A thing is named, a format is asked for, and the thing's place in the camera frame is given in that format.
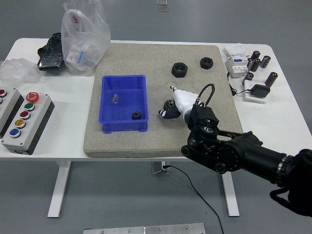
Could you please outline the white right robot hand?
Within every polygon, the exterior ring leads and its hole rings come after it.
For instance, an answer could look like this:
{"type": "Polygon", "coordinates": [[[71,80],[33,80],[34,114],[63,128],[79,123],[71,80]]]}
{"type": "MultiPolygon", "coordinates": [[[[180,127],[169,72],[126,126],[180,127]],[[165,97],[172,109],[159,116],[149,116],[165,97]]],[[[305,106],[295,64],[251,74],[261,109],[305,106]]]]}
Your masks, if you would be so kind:
{"type": "Polygon", "coordinates": [[[198,94],[181,90],[175,86],[170,86],[170,88],[173,91],[173,99],[166,100],[163,110],[158,113],[163,119],[174,119],[182,115],[183,120],[187,122],[198,94]]]}

